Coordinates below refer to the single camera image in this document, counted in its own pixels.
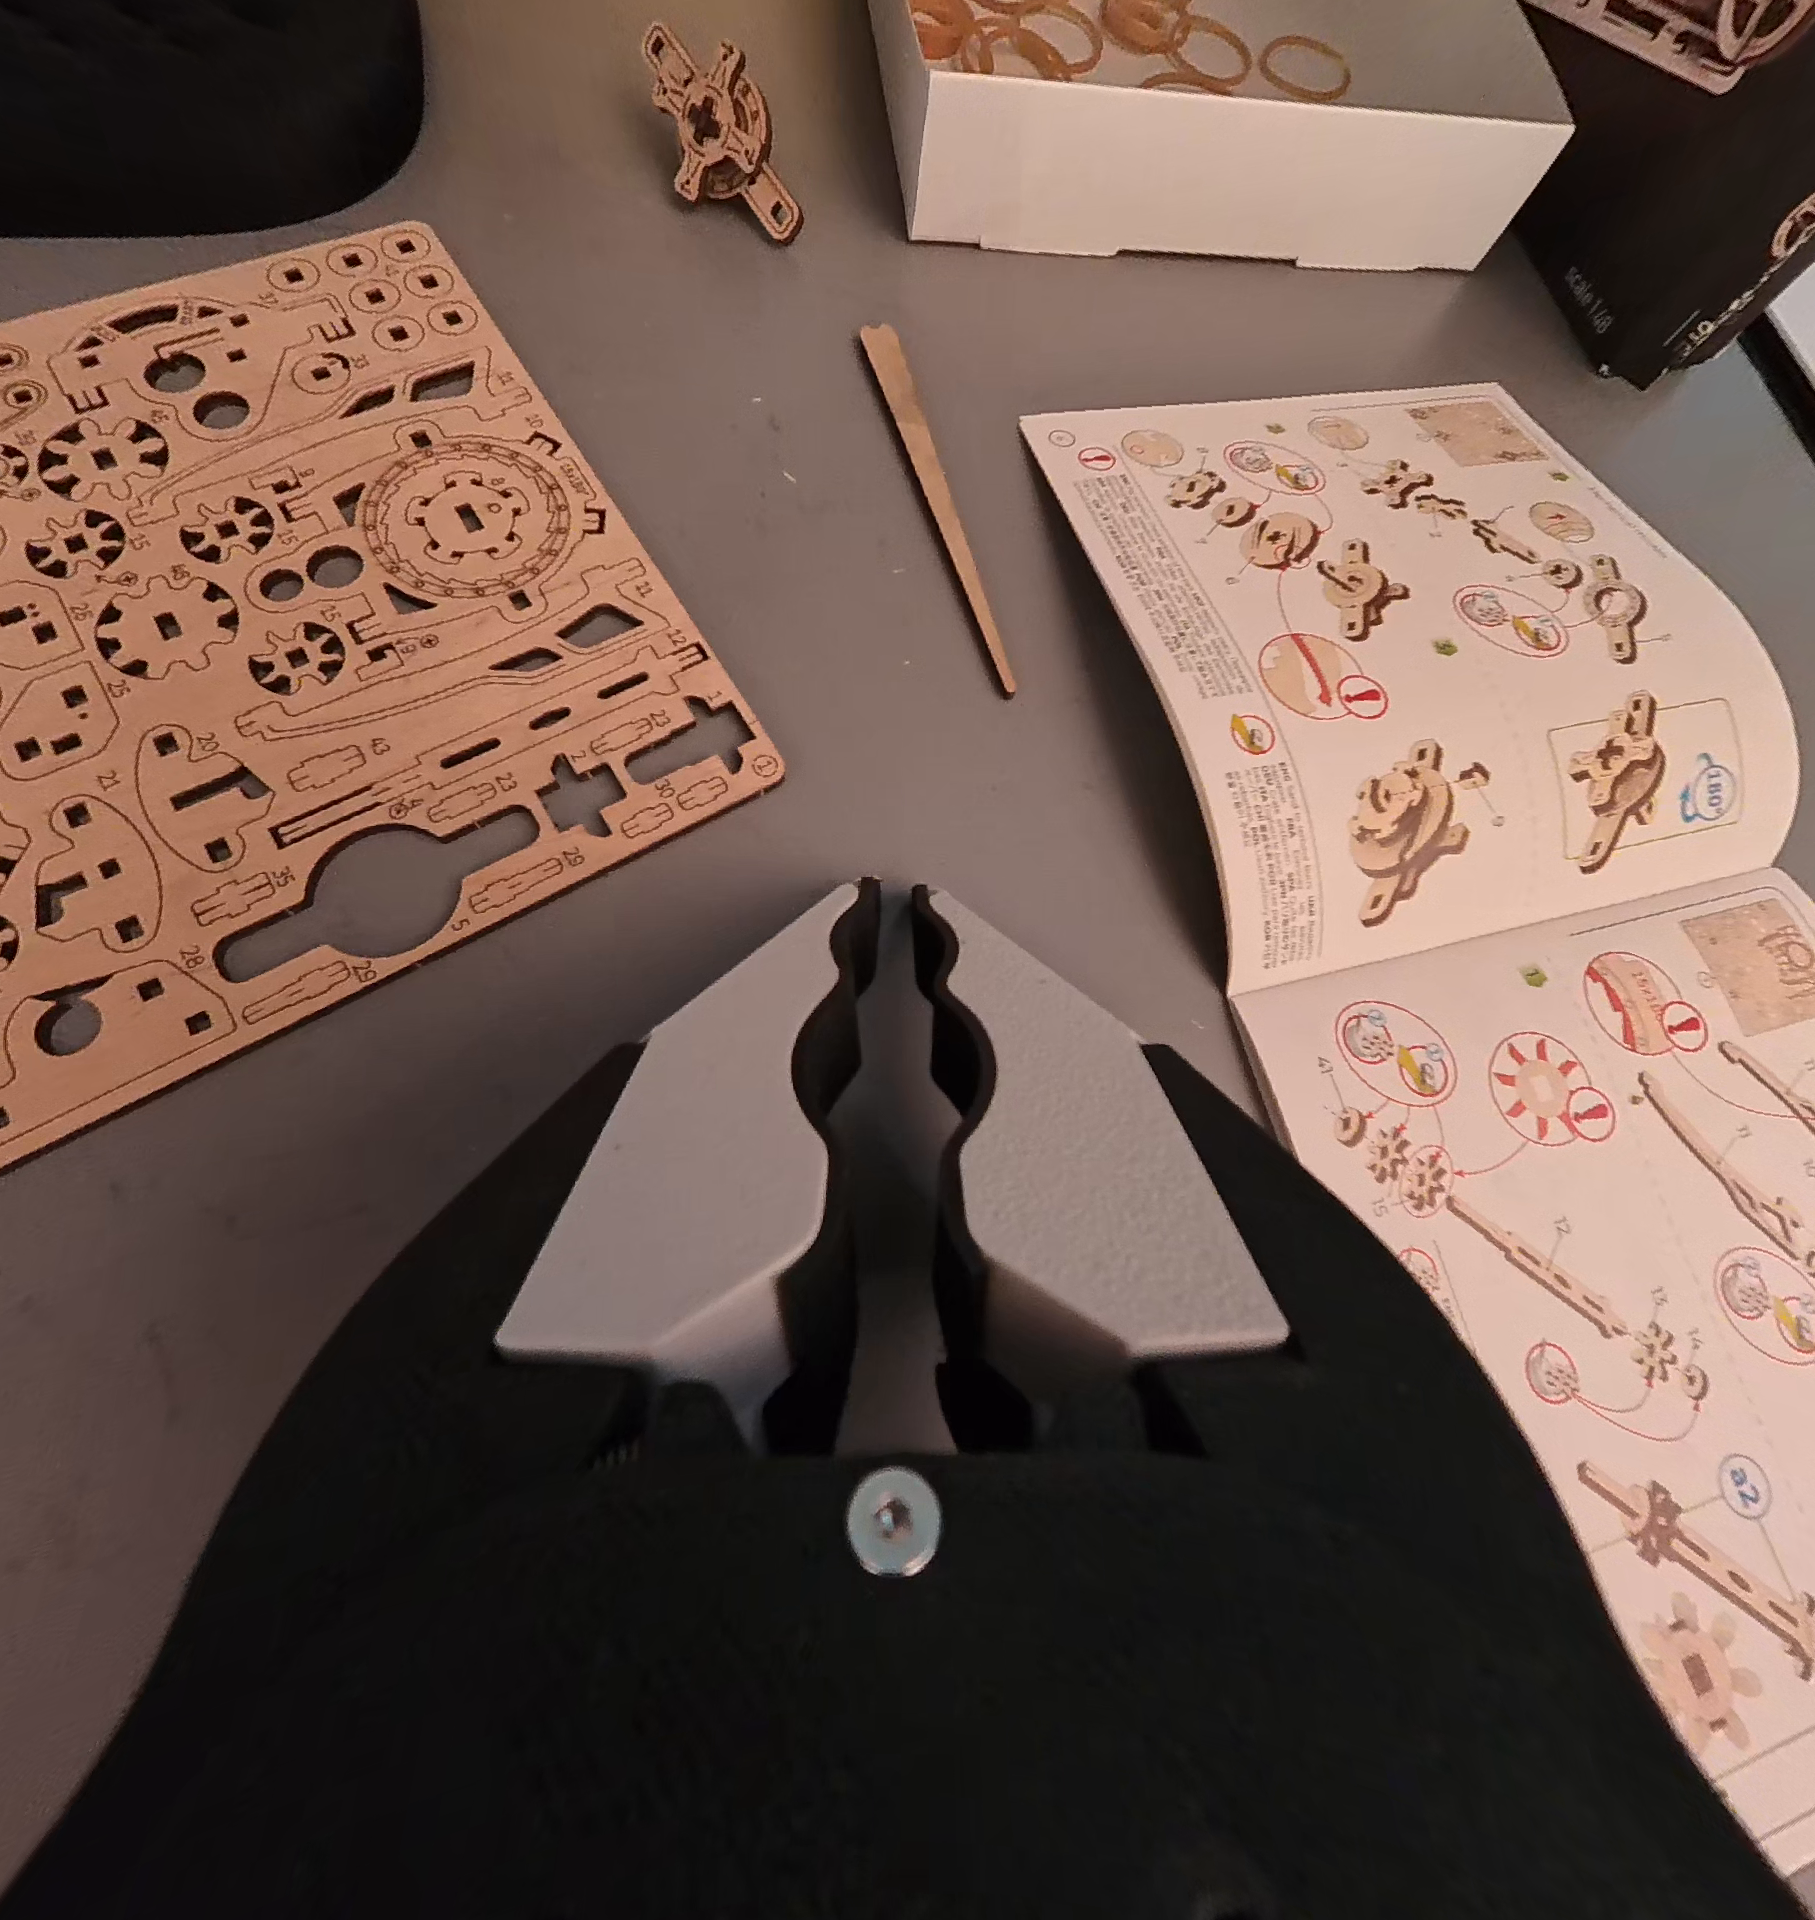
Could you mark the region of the pile of rubber bands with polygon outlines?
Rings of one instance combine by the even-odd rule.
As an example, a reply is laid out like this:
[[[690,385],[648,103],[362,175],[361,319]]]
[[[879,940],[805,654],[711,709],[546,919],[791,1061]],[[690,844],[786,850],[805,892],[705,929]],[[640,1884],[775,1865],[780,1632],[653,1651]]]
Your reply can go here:
[[[1339,43],[1274,34],[1277,4],[910,1],[907,13],[922,61],[971,77],[1318,106],[1356,84]]]

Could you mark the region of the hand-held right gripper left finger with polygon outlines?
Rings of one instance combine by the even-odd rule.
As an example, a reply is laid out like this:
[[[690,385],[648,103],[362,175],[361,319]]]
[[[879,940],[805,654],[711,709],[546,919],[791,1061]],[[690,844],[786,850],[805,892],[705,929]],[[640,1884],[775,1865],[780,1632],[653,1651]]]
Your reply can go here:
[[[856,1345],[848,1168],[881,886],[850,883],[655,1026],[495,1334],[715,1387],[748,1438],[833,1447]]]

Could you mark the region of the laser-cut wooden parts sheet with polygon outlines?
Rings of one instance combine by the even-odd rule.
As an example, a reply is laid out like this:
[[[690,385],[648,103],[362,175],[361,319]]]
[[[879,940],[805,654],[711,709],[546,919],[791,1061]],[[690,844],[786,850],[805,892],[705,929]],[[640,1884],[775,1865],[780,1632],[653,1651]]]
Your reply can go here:
[[[783,778],[431,227],[0,327],[0,1171]]]

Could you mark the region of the black model kit box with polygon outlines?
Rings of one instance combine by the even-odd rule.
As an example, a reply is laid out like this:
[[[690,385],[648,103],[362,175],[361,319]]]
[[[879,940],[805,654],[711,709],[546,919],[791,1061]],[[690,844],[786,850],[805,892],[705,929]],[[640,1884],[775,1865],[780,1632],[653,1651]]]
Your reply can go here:
[[[1572,135],[1516,232],[1592,364],[1711,359],[1815,264],[1815,1],[1532,1]]]

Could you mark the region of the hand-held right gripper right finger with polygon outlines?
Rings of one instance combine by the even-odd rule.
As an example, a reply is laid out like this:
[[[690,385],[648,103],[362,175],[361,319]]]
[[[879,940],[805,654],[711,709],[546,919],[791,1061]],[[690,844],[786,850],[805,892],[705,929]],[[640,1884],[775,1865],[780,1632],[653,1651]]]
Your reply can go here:
[[[912,899],[941,1156],[947,1375],[1025,1404],[1140,1362],[1277,1348],[1287,1318],[1146,1046],[954,892]]]

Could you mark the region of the white cardboard box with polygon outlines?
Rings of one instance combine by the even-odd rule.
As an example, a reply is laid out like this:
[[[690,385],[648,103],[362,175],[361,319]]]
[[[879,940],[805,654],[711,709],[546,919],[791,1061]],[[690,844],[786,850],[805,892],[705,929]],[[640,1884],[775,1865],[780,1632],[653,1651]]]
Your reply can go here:
[[[1475,267],[1572,132],[1520,5],[1277,4],[1356,66],[1334,104],[928,66],[907,1],[872,1],[907,227],[985,250]]]

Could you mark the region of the wooden gear model assembly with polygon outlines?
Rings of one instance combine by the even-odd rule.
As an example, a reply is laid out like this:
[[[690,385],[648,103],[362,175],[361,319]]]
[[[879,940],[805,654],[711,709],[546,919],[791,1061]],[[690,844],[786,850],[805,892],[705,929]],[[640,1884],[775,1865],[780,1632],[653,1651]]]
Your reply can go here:
[[[742,48],[723,38],[713,61],[700,64],[668,23],[655,20],[643,38],[643,54],[655,73],[655,106],[679,132],[679,199],[690,204],[741,200],[776,245],[791,245],[804,227],[804,210],[772,169],[772,110],[746,73]]]

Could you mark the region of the pointed wooden stick tool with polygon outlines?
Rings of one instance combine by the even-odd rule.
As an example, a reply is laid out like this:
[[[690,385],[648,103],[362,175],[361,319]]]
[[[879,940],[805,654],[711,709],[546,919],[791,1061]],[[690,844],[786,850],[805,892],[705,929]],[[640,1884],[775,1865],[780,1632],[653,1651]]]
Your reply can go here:
[[[987,585],[969,542],[954,487],[941,462],[931,423],[926,418],[918,382],[902,338],[893,323],[867,323],[859,343],[870,361],[881,394],[895,420],[906,458],[917,473],[921,493],[941,534],[944,548],[965,589],[975,625],[987,648],[994,673],[1004,697],[1017,694],[1017,679],[1000,625],[987,599]]]

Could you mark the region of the illustrated instruction booklet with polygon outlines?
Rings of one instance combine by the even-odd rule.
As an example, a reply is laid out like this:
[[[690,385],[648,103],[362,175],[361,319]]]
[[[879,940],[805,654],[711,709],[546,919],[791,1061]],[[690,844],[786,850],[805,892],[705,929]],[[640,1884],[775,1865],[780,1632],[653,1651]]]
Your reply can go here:
[[[1292,1153],[1423,1281],[1630,1657],[1815,1860],[1815,904],[1755,630],[1498,386],[1022,434],[1158,685]]]

